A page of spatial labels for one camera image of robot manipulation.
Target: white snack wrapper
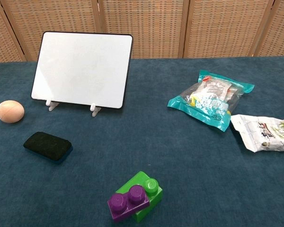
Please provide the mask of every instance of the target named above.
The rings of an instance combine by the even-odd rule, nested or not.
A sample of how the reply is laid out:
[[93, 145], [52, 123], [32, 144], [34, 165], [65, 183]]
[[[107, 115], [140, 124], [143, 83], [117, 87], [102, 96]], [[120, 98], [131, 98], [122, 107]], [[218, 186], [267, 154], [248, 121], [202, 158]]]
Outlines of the white snack wrapper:
[[284, 151], [284, 120], [238, 114], [231, 117], [231, 123], [248, 150]]
[[202, 81], [198, 89], [191, 96], [197, 97], [199, 100], [220, 99], [224, 100], [231, 83], [222, 79], [210, 79]]

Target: plastic stand leg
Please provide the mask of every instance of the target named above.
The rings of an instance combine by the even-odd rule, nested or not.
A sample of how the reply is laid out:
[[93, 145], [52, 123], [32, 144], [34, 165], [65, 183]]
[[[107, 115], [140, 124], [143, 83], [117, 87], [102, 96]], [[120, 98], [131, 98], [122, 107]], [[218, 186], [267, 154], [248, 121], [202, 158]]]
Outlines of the plastic stand leg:
[[97, 115], [97, 113], [101, 110], [101, 107], [96, 107], [96, 104], [93, 103], [90, 106], [90, 111], [92, 112], [92, 116], [95, 117]]
[[53, 103], [50, 99], [46, 101], [46, 105], [49, 106], [48, 111], [52, 111], [59, 103]]

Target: whiteboard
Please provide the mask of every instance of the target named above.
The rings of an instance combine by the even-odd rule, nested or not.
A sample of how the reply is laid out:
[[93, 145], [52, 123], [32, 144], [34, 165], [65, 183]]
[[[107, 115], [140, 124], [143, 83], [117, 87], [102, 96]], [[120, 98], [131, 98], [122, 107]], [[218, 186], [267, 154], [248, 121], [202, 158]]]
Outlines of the whiteboard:
[[45, 32], [31, 97], [121, 108], [131, 35]]

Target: lego block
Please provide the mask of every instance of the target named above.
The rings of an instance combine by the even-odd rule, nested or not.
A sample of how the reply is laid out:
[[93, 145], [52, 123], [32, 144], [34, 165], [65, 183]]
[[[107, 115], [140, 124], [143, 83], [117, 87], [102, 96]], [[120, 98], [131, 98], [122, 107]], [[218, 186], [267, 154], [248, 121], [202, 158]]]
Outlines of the lego block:
[[121, 221], [150, 205], [145, 190], [140, 185], [132, 186], [128, 192], [123, 194], [115, 193], [107, 203], [115, 222]]
[[163, 190], [160, 188], [158, 182], [148, 177], [144, 172], [140, 171], [133, 176], [126, 184], [124, 184], [117, 193], [127, 192], [133, 185], [141, 185], [146, 191], [146, 195], [150, 200], [150, 206], [133, 214], [133, 218], [140, 222], [156, 205], [161, 201]]

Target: green lego brick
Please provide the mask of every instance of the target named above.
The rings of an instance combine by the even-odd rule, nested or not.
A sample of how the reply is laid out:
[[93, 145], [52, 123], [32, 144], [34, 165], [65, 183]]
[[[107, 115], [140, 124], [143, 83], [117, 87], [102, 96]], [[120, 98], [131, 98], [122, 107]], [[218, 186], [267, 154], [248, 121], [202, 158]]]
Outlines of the green lego brick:
[[150, 206], [133, 214], [133, 218], [140, 222], [156, 205], [161, 201], [163, 190], [160, 188], [158, 182], [148, 177], [144, 172], [140, 171], [126, 182], [116, 193], [126, 193], [134, 185], [141, 185], [144, 187], [147, 197], [150, 200]]

